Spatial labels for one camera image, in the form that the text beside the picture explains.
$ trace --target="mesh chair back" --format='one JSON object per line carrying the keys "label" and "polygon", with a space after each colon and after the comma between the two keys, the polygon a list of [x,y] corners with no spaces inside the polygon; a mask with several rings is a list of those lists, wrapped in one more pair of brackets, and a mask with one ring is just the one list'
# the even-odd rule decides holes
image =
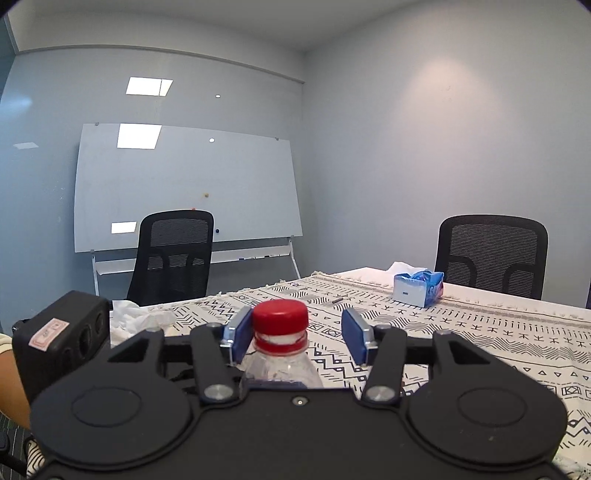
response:
{"label": "mesh chair back", "polygon": [[548,232],[541,223],[502,215],[460,215],[439,229],[435,269],[444,281],[542,298]]}
{"label": "mesh chair back", "polygon": [[204,297],[212,259],[213,216],[199,210],[148,215],[127,299],[140,306]]}

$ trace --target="black and white tablecloth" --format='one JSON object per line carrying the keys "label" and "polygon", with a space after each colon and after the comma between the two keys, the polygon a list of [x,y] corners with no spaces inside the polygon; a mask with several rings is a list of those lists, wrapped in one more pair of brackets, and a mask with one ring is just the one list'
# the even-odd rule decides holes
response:
{"label": "black and white tablecloth", "polygon": [[[244,305],[270,299],[297,299],[310,314],[308,355],[326,387],[350,387],[359,393],[368,370],[352,362],[340,333],[340,315],[354,307],[368,323],[389,323],[412,336],[449,329],[546,385],[569,412],[567,433],[556,462],[573,479],[591,478],[591,322],[510,307],[441,299],[432,307],[411,307],[390,298],[376,285],[315,274],[302,280],[243,290],[177,304],[168,310],[177,321],[167,335],[188,334],[196,325],[226,322]],[[407,366],[408,394],[427,382],[427,369]]]}

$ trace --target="table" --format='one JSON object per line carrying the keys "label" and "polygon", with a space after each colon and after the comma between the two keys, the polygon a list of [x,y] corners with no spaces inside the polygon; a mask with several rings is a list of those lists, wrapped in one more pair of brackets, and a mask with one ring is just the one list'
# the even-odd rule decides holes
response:
{"label": "table", "polygon": [[[173,312],[177,321],[165,333],[184,335],[203,323],[225,322],[244,305],[301,300],[310,315],[308,355],[324,386],[349,387],[357,394],[368,370],[352,362],[341,338],[345,308],[354,307],[372,325],[389,323],[412,336],[453,330],[563,399],[569,422],[555,461],[573,479],[591,478],[591,311],[451,284],[444,285],[440,301],[421,309],[392,300],[391,289],[391,275],[362,268],[146,308]],[[425,367],[406,366],[405,392],[412,394],[427,378]]]}

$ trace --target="tissue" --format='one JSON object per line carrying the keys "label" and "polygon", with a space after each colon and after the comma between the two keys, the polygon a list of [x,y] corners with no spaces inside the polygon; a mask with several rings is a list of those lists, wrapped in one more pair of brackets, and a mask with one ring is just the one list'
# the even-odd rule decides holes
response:
{"label": "tissue", "polygon": [[394,274],[392,298],[396,301],[425,308],[443,294],[443,273],[415,268],[394,262],[388,272]]}
{"label": "tissue", "polygon": [[113,318],[111,318],[111,346],[119,345],[136,333],[148,328],[165,327],[176,321],[173,312],[147,312],[129,300],[113,301]]}

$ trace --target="blue tissue box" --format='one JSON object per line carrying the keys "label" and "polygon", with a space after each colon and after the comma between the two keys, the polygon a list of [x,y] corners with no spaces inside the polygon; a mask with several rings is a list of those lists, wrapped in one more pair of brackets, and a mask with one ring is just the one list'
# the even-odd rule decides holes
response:
{"label": "blue tissue box", "polygon": [[442,272],[422,270],[414,275],[394,275],[392,298],[396,301],[424,308],[435,303],[442,294]]}

